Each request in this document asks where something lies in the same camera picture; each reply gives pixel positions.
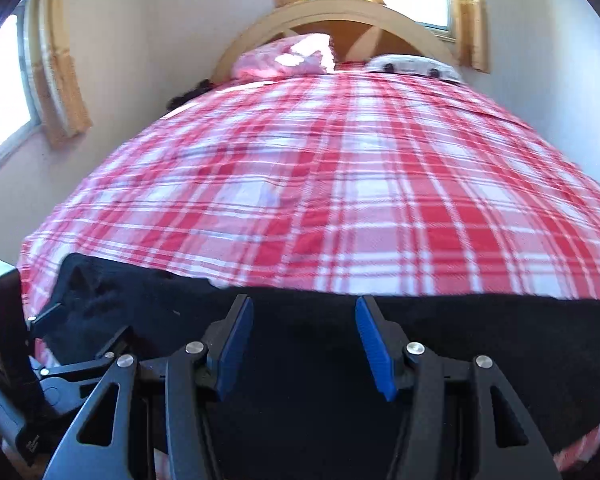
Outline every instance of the red plaid bedspread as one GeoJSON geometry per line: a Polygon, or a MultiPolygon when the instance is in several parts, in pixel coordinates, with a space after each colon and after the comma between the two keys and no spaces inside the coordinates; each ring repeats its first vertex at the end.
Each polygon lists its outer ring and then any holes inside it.
{"type": "Polygon", "coordinates": [[[26,238],[28,316],[75,251],[217,285],[600,299],[600,186],[468,86],[346,72],[184,108],[26,238]]]}

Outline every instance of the silver rivet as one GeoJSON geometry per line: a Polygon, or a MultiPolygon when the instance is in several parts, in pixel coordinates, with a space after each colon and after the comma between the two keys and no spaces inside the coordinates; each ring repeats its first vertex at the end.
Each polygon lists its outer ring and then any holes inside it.
{"type": "Polygon", "coordinates": [[[187,354],[199,354],[204,349],[205,346],[200,341],[192,341],[191,343],[187,343],[187,346],[184,347],[187,354]]]}
{"type": "Polygon", "coordinates": [[[413,355],[424,354],[424,345],[418,342],[412,342],[407,345],[407,352],[413,355]]]}
{"type": "Polygon", "coordinates": [[[133,363],[134,363],[134,357],[132,355],[124,354],[118,358],[118,366],[120,368],[127,368],[128,366],[131,366],[133,363]]]}
{"type": "Polygon", "coordinates": [[[493,361],[486,355],[478,355],[478,357],[475,358],[475,363],[480,368],[491,368],[493,366],[493,361]]]}

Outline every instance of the white wall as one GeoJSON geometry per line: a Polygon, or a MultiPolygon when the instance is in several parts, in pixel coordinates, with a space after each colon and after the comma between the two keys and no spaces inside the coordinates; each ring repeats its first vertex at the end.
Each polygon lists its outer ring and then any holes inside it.
{"type": "Polygon", "coordinates": [[[600,183],[600,19],[586,0],[486,0],[491,74],[476,89],[600,183]]]}
{"type": "Polygon", "coordinates": [[[273,8],[273,0],[151,0],[149,45],[162,101],[209,78],[230,43],[273,8]]]}
{"type": "Polygon", "coordinates": [[[0,258],[33,232],[113,149],[158,118],[144,0],[66,0],[65,19],[93,128],[58,152],[33,135],[0,168],[0,258]]]}

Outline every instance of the wooden headboard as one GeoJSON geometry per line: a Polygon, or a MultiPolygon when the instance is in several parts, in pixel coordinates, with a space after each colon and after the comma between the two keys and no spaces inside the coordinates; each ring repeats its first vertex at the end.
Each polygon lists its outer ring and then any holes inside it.
{"type": "Polygon", "coordinates": [[[457,67],[442,41],[399,12],[365,0],[307,0],[281,7],[245,30],[222,54],[212,81],[229,79],[240,54],[285,36],[309,32],[331,35],[342,61],[414,54],[457,67]]]}

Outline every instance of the black fabric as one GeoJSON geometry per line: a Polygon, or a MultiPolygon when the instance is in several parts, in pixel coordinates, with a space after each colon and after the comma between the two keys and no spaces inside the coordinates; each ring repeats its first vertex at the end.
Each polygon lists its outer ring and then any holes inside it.
{"type": "Polygon", "coordinates": [[[171,99],[171,101],[167,103],[167,111],[171,112],[176,108],[180,108],[182,105],[185,105],[192,99],[195,99],[202,94],[206,94],[207,92],[211,92],[213,89],[214,87],[211,84],[211,81],[209,81],[209,79],[203,79],[195,88],[171,99]]]}
{"type": "MultiPolygon", "coordinates": [[[[169,354],[224,317],[238,292],[253,298],[253,332],[234,391],[210,407],[225,477],[383,478],[398,411],[375,390],[353,296],[218,289],[72,254],[49,301],[62,303],[66,320],[45,341],[62,363],[78,362],[131,324],[141,359],[169,354]]],[[[494,358],[552,452],[600,423],[600,301],[504,294],[376,299],[387,319],[437,354],[494,358]]]]}

